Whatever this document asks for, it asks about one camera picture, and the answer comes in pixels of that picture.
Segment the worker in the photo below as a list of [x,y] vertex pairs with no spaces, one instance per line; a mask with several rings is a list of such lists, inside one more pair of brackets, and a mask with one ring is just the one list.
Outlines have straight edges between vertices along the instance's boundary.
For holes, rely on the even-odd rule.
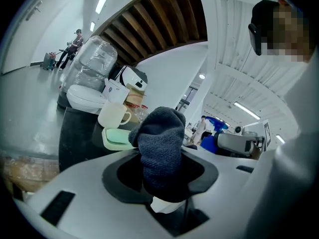
[[318,37],[314,30],[316,22],[285,0],[262,0],[253,7],[251,24],[256,30],[251,31],[251,25],[248,26],[255,52],[259,40],[261,44],[267,44],[266,53],[273,50],[275,54],[293,55],[297,57],[297,61],[308,63],[307,69],[284,99],[296,120],[298,131],[316,131],[319,128],[319,120],[313,120],[319,110],[319,54],[316,48]]
[[253,7],[251,27],[256,30],[252,46],[260,47],[261,53],[291,55],[298,62],[308,63],[315,50],[315,33],[309,20],[297,8],[285,0],[262,0]]
[[198,121],[197,123],[197,129],[195,131],[195,133],[192,135],[192,137],[190,138],[189,143],[190,144],[198,144],[198,142],[200,141],[201,135],[206,131],[206,116],[202,116],[201,120]]
[[77,37],[73,41],[72,45],[65,49],[65,51],[62,53],[62,55],[60,57],[59,62],[57,62],[55,65],[57,68],[59,68],[59,66],[62,62],[62,59],[65,57],[65,55],[67,55],[64,63],[61,65],[61,68],[59,69],[59,71],[62,71],[65,68],[70,57],[74,56],[74,53],[77,52],[83,44],[82,30],[81,29],[76,30],[75,34],[77,35]]

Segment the black panel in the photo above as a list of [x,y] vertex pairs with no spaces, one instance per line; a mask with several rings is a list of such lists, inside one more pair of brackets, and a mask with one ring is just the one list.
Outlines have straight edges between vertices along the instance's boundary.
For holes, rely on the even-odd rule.
[[246,141],[245,152],[249,151],[251,148],[251,141]]
[[178,189],[157,190],[143,181],[141,154],[132,150],[128,155],[112,164],[103,172],[102,182],[106,190],[123,203],[149,204],[153,196],[178,203],[190,196],[207,191],[217,180],[217,168],[182,150],[182,169]]
[[142,87],[142,84],[141,84],[141,83],[139,83],[139,82],[136,82],[136,83],[135,83],[135,85],[136,85],[136,86],[138,86],[139,88],[141,88],[141,87]]
[[242,171],[247,172],[247,173],[252,173],[254,171],[254,169],[252,167],[248,167],[248,166],[244,166],[244,165],[237,166],[236,169],[242,170]]
[[56,226],[74,196],[74,193],[61,191],[47,206],[47,208],[45,208],[41,216],[49,223]]
[[266,124],[264,124],[264,128],[265,128],[265,135],[266,135],[266,143],[267,143],[267,147],[268,147],[270,144],[270,141],[271,141],[271,135],[270,135],[270,129],[269,129],[268,122]]

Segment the white plastic machine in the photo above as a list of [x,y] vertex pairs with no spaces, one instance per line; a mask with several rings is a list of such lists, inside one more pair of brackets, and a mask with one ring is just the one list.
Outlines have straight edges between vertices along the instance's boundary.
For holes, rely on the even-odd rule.
[[[238,138],[236,145],[233,145],[233,137]],[[223,142],[228,149],[242,153],[246,141],[255,139],[256,136],[221,133],[218,143]],[[251,187],[261,189],[264,186],[274,153],[265,153],[257,164],[256,160],[230,158],[183,147],[182,154],[203,166],[205,171],[188,184],[195,193],[187,204],[165,216],[150,211],[151,201],[147,199],[151,197],[148,198],[143,189],[133,190],[123,179],[128,176],[131,181],[134,176],[130,171],[137,173],[138,164],[132,163],[132,160],[138,159],[137,149],[117,152],[68,168],[33,195],[27,205],[50,223],[53,222],[58,229],[79,238],[102,238],[103,235],[132,239],[168,239],[174,236],[208,238],[211,226],[216,226],[216,219],[227,215],[227,210],[234,204],[233,196],[249,199],[245,196],[247,192],[243,192],[244,187],[252,184]],[[256,168],[260,170],[260,179],[258,186],[253,186],[251,171]],[[210,180],[211,185],[202,192],[200,188]],[[257,199],[258,195],[251,201],[256,202]]]
[[238,126],[235,133],[216,133],[215,145],[236,154],[249,156],[256,146],[262,153],[271,142],[269,122],[267,119],[246,126]]
[[115,80],[126,87],[130,84],[139,91],[144,91],[148,85],[146,74],[133,66],[123,66]]
[[66,97],[72,108],[92,114],[99,114],[106,101],[101,92],[80,85],[72,85]]

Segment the wooden ceiling beam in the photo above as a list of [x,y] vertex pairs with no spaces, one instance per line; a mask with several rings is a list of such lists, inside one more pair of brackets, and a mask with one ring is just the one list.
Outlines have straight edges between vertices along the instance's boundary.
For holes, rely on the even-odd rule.
[[121,57],[118,57],[118,59],[116,60],[116,62],[117,62],[120,66],[123,66],[123,65],[126,64],[126,63],[124,62],[124,60],[122,60]]
[[138,13],[145,20],[145,22],[149,26],[150,30],[155,35],[156,39],[159,41],[159,45],[160,45],[161,49],[164,50],[167,47],[166,42],[165,42],[162,34],[160,33],[158,27],[155,25],[155,22],[153,21],[153,19],[149,15],[149,13],[146,11],[144,6],[139,2],[134,5],[134,8],[138,11]]
[[200,38],[207,38],[206,20],[201,0],[189,0],[194,12]]
[[169,0],[169,2],[171,4],[171,6],[173,7],[174,12],[176,14],[176,17],[178,19],[178,22],[180,24],[180,27],[182,30],[183,40],[184,40],[184,42],[187,42],[189,40],[188,30],[187,30],[187,26],[186,26],[183,14],[181,13],[180,7],[177,3],[177,0]]
[[161,19],[163,25],[165,26],[172,44],[176,45],[177,44],[176,35],[174,33],[174,30],[170,24],[170,21],[169,21],[167,15],[165,14],[163,7],[161,6],[159,0],[148,0],[148,1],[153,6],[153,8],[155,9],[155,12],[157,13],[158,17]]
[[119,44],[127,53],[129,53],[136,61],[140,60],[139,55],[124,41],[121,37],[117,35],[112,29],[108,28],[105,33],[111,37],[117,44]]
[[123,18],[126,19],[126,21],[132,26],[132,28],[139,34],[139,36],[142,38],[142,40],[145,42],[145,44],[148,46],[150,51],[152,53],[156,52],[156,48],[154,44],[152,43],[149,36],[145,33],[145,31],[142,29],[141,25],[137,22],[137,20],[133,17],[132,14],[130,14],[128,11],[122,14]]
[[147,51],[122,23],[120,23],[118,20],[115,20],[113,22],[113,26],[115,26],[136,47],[143,57],[147,57]]
[[106,37],[104,34],[101,35],[101,38],[110,43],[118,52],[118,57],[121,58],[121,60],[125,61],[128,65],[131,65],[133,63],[133,61],[119,48],[117,47],[117,45],[114,44],[114,42],[112,42],[108,37]]
[[184,12],[183,15],[186,20],[186,24],[188,26],[188,30],[189,30],[188,33],[190,36],[192,35],[195,40],[198,40],[199,32],[198,32],[198,28],[196,24],[195,14],[191,6],[191,2],[190,0],[184,0],[184,3],[185,3],[185,7],[182,8],[182,10]]

